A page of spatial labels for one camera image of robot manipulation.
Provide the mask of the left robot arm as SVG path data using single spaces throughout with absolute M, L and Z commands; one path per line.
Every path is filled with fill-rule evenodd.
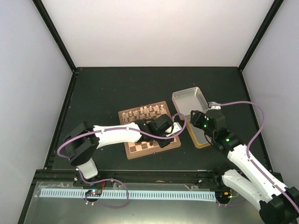
M 163 148 L 173 142 L 175 134 L 181 131 L 180 124 L 163 114 L 156 119 L 142 119 L 119 126 L 81 126 L 83 132 L 72 133 L 64 142 L 67 158 L 76 167 L 89 186 L 100 182 L 100 174 L 92 159 L 95 150 L 113 144 L 156 141 Z

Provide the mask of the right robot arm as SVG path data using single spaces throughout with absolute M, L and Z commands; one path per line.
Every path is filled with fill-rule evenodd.
M 265 224 L 289 224 L 299 217 L 299 191 L 271 174 L 233 132 L 220 109 L 191 111 L 190 123 L 211 139 L 213 146 L 241 171 L 224 165 L 214 174 L 214 186 L 235 190 L 259 212 Z

